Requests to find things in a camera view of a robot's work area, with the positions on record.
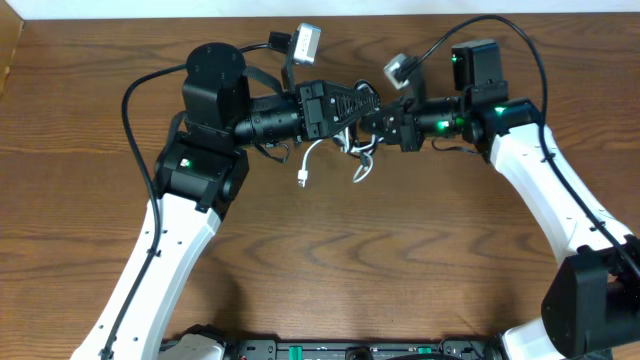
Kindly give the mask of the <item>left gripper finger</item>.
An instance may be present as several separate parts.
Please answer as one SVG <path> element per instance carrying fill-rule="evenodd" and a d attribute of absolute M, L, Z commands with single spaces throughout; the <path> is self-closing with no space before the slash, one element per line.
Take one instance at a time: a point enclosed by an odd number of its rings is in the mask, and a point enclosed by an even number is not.
<path fill-rule="evenodd" d="M 324 83 L 325 93 L 329 97 L 329 104 L 336 102 L 354 103 L 378 103 L 380 97 L 377 90 L 366 80 L 358 80 L 353 86 L 348 87 L 335 82 L 326 81 Z"/>
<path fill-rule="evenodd" d="M 336 102 L 329 105 L 329 135 L 338 135 L 359 119 L 379 110 L 378 103 Z"/>

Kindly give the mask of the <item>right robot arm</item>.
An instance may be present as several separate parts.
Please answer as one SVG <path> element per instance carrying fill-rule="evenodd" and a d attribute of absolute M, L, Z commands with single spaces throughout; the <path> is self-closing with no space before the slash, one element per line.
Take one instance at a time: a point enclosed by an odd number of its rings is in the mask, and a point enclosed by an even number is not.
<path fill-rule="evenodd" d="M 405 152 L 461 136 L 516 189 L 543 230 L 559 269 L 541 315 L 489 342 L 487 359 L 609 358 L 639 338 L 639 241 L 591 194 L 559 151 L 536 106 L 513 99 L 491 39 L 452 49 L 452 97 L 428 98 L 418 61 L 384 69 L 410 94 L 363 119 L 363 130 Z"/>

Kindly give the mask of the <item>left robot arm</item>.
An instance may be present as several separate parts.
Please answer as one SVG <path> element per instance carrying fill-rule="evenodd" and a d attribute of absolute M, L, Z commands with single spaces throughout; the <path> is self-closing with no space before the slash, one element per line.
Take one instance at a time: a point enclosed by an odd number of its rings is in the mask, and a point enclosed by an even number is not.
<path fill-rule="evenodd" d="M 284 88 L 249 66 L 243 49 L 209 43 L 183 65 L 185 108 L 155 167 L 138 240 L 77 359 L 157 359 L 195 263 L 249 171 L 248 147 L 335 136 L 379 105 L 367 84 L 316 80 Z"/>

